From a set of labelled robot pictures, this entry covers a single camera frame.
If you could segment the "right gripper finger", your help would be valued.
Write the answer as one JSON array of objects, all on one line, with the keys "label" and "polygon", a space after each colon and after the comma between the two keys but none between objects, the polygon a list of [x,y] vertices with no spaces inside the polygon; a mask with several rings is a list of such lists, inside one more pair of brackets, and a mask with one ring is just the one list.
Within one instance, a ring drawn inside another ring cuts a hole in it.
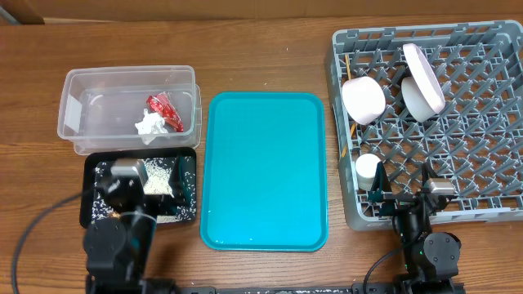
[{"label": "right gripper finger", "polygon": [[422,171],[422,190],[424,192],[431,192],[431,180],[438,179],[439,176],[436,174],[436,172],[431,167],[431,164],[429,162],[425,162],[421,166]]},{"label": "right gripper finger", "polygon": [[386,169],[383,163],[379,162],[376,167],[373,183],[368,192],[368,201],[372,204],[381,204],[379,208],[380,216],[393,216],[392,196],[393,193]]}]

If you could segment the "white cup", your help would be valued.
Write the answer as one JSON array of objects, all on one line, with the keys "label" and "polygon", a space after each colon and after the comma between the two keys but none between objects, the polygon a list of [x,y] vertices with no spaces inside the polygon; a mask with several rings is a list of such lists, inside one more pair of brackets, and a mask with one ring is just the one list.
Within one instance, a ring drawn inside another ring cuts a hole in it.
[{"label": "white cup", "polygon": [[374,154],[363,154],[355,161],[356,179],[359,189],[370,191],[381,159]]}]

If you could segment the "wooden chopstick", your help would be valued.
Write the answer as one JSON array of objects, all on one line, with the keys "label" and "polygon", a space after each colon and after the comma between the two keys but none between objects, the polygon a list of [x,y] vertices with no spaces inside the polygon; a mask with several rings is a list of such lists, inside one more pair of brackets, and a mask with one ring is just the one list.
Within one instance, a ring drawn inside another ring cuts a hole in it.
[{"label": "wooden chopstick", "polygon": [[[355,133],[355,129],[357,128],[357,122],[353,122],[351,124],[351,128],[350,128],[350,133],[349,133],[349,136],[348,136],[348,139],[347,139],[347,142],[351,143],[351,140],[352,140],[352,137],[353,137],[353,134]],[[348,147],[349,147],[349,144],[345,144],[343,149],[342,149],[342,154],[341,154],[341,158],[344,158],[346,157],[346,154],[348,152]]]},{"label": "wooden chopstick", "polygon": [[345,54],[345,63],[346,63],[346,74],[347,74],[347,80],[351,80],[351,63],[350,58],[348,54]]}]

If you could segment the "grey bowl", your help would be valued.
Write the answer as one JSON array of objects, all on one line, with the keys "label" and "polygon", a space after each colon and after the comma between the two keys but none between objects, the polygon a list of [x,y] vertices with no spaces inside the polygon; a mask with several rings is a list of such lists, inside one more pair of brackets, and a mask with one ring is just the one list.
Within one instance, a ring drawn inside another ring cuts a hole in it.
[{"label": "grey bowl", "polygon": [[436,114],[427,103],[427,100],[412,77],[407,77],[402,80],[401,92],[407,110],[416,121],[420,123],[425,122]]}]

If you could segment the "white napkin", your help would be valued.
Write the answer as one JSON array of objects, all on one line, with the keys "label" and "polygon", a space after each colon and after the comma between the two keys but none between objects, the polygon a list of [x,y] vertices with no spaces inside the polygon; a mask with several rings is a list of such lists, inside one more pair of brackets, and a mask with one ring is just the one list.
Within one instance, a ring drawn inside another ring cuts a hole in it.
[{"label": "white napkin", "polygon": [[159,113],[150,113],[144,109],[143,114],[143,119],[135,124],[135,128],[145,145],[149,145],[158,136],[168,134],[165,119]]}]

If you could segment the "red snack wrapper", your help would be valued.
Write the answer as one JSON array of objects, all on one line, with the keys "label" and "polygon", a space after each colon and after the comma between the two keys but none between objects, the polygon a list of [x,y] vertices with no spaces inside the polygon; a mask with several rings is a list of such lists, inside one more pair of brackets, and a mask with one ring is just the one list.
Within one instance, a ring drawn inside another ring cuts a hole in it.
[{"label": "red snack wrapper", "polygon": [[159,114],[165,123],[171,126],[176,132],[184,131],[183,122],[177,109],[170,101],[169,93],[164,91],[155,96],[149,96],[146,103],[153,112]]}]

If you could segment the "pink bowl with food scraps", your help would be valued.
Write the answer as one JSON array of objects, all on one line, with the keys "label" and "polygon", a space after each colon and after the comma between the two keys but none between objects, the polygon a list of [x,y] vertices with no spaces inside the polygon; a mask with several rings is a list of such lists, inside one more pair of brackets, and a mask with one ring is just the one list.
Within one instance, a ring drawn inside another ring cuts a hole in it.
[{"label": "pink bowl with food scraps", "polygon": [[343,83],[342,103],[349,116],[360,125],[368,125],[379,118],[386,108],[383,89],[367,76]]}]

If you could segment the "white round plate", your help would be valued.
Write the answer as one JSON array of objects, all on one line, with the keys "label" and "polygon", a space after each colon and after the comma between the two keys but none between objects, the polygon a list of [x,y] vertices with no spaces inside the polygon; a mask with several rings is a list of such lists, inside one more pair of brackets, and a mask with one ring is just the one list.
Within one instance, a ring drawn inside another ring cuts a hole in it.
[{"label": "white round plate", "polygon": [[411,77],[432,110],[439,114],[445,107],[445,96],[427,58],[413,43],[404,44],[403,52]]}]

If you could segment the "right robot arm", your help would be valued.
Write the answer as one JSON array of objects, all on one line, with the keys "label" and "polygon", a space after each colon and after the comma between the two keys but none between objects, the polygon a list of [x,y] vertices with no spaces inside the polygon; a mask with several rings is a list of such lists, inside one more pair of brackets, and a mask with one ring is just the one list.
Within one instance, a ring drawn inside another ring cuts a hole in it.
[{"label": "right robot arm", "polygon": [[462,243],[448,232],[433,232],[430,215],[446,208],[456,198],[451,180],[438,176],[430,163],[420,167],[422,187],[413,194],[392,192],[385,167],[379,163],[369,201],[381,203],[380,214],[392,219],[393,230],[400,236],[401,246],[376,261],[364,277],[362,292],[370,293],[369,278],[386,259],[401,253],[406,272],[397,274],[384,293],[464,293],[458,275],[458,260]]}]

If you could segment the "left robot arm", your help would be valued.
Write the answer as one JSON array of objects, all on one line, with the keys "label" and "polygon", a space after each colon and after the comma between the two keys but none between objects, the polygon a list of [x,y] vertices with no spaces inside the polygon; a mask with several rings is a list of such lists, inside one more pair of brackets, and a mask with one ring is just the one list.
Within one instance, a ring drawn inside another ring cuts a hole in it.
[{"label": "left robot arm", "polygon": [[118,217],[96,220],[87,227],[83,239],[87,293],[177,292],[173,280],[143,275],[158,217],[174,215],[177,208],[190,205],[183,159],[177,157],[172,163],[170,193],[146,193],[149,179],[142,159],[121,158],[97,182],[95,191]]}]

